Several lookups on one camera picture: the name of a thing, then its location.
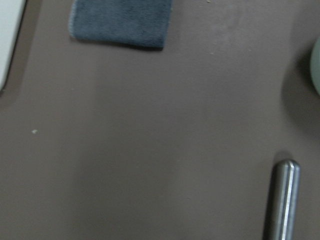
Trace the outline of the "steel muddler with black tip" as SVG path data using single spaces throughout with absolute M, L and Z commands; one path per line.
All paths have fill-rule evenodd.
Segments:
M 300 185 L 300 165 L 293 159 L 278 161 L 272 168 L 262 238 L 293 239 Z

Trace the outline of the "grey folded cloth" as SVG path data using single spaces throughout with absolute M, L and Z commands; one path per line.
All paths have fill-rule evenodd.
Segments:
M 78 40 L 162 49 L 171 10 L 170 0 L 75 0 L 68 30 Z

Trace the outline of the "mint green bowl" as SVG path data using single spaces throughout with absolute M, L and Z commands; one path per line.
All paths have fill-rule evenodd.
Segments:
M 316 40 L 310 57 L 311 81 L 317 94 L 320 94 L 320 38 Z

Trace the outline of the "cream serving tray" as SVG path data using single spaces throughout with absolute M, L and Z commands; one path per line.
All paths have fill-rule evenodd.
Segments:
M 7 81 L 25 0 L 0 0 L 0 90 Z

